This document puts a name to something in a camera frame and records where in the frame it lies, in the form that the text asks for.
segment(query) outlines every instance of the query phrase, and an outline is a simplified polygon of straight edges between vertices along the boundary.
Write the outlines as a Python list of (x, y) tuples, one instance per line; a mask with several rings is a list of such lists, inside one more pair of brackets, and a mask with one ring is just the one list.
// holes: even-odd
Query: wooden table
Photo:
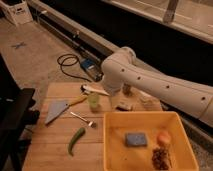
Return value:
[[(49, 126), (44, 124), (49, 104), (54, 100), (62, 100), (77, 97), (81, 94), (82, 83), (52, 83), (49, 85), (46, 98), (41, 109), (41, 115), (32, 137), (25, 158), (24, 171), (102, 171), (103, 170), (103, 115), (112, 111), (112, 101), (107, 96), (100, 96), (101, 108), (98, 112), (91, 112), (88, 102), (84, 101), (71, 106), (64, 114), (52, 122)], [(92, 87), (101, 89), (101, 85), (90, 83)], [(120, 93), (120, 98), (132, 103), (133, 110), (162, 110), (159, 100), (151, 97), (148, 102), (139, 100), (138, 90), (132, 88), (131, 97), (125, 97)], [(88, 127), (81, 120), (72, 117), (73, 111), (88, 120), (98, 124), (96, 129)], [(73, 134), (80, 128), (86, 128), (86, 134), (77, 142), (73, 149), (74, 157), (67, 151), (68, 143)]]

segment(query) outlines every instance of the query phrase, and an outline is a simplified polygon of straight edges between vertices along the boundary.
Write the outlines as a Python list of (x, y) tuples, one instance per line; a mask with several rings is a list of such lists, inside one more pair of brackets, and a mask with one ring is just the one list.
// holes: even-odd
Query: white plastic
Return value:
[(4, 12), (5, 17), (16, 26), (33, 21), (32, 15), (25, 1), (15, 5), (7, 5), (0, 0), (0, 7)]
[(124, 47), (104, 60), (102, 84), (109, 94), (125, 83), (213, 126), (213, 87), (138, 68), (135, 58), (133, 50)]

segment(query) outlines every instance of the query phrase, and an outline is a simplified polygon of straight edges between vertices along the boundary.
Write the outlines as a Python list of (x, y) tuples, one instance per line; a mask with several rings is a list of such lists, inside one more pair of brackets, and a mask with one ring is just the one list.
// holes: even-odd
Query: knife handle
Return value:
[(75, 99), (71, 100), (70, 103), (69, 103), (69, 106), (81, 103), (81, 102), (83, 102), (86, 99), (87, 99), (87, 95), (83, 95), (82, 94), (82, 95), (76, 97)]

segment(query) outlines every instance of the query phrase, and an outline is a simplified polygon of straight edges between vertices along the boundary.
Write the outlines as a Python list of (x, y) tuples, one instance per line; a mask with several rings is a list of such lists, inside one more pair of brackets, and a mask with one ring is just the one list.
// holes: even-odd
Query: blue sponge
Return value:
[(144, 133), (126, 133), (125, 143), (128, 147), (147, 146), (147, 139)]

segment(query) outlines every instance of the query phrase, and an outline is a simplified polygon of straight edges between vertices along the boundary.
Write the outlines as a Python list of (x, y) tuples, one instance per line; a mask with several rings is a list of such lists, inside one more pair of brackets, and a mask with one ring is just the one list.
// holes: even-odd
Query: orange plastic bin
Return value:
[[(198, 164), (191, 145), (175, 112), (109, 112), (104, 115), (104, 170), (151, 171), (152, 151), (158, 147), (156, 136), (167, 130), (171, 137), (169, 170), (198, 171)], [(143, 132), (146, 147), (127, 147), (125, 134)]]

